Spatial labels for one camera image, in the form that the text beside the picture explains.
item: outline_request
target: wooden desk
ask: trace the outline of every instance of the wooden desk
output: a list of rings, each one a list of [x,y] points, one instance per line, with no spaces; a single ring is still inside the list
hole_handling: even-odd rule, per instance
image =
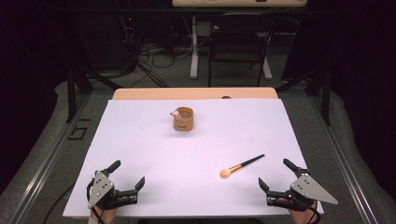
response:
[[[173,0],[174,7],[305,7],[307,0],[267,0],[256,2],[255,0]],[[198,78],[198,44],[197,44],[197,20],[192,17],[192,58],[190,78]],[[271,70],[267,59],[262,67],[265,79],[271,80]]]
[[[173,129],[169,112],[178,106],[194,109],[192,131]],[[220,170],[260,154],[265,157],[219,177]],[[266,205],[258,184],[260,177],[272,189],[288,189],[295,175],[285,158],[306,166],[272,88],[119,89],[107,104],[64,216],[89,215],[85,190],[92,174],[116,160],[121,166],[109,177],[116,189],[131,189],[146,178],[138,204],[121,207],[119,217],[287,215]]]

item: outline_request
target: brown basket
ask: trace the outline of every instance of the brown basket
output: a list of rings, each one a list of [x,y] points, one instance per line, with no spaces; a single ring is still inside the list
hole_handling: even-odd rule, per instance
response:
[[[194,111],[188,107],[179,107],[177,110],[181,118],[174,119],[174,128],[182,132],[191,131],[194,123]]]

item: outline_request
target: black chair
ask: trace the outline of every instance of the black chair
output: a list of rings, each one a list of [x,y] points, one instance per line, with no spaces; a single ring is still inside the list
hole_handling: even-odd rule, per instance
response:
[[[249,69],[259,63],[257,86],[260,86],[265,54],[274,30],[274,21],[264,13],[229,12],[216,17],[210,24],[208,86],[212,85],[212,78],[219,78],[212,77],[212,62],[250,63]]]

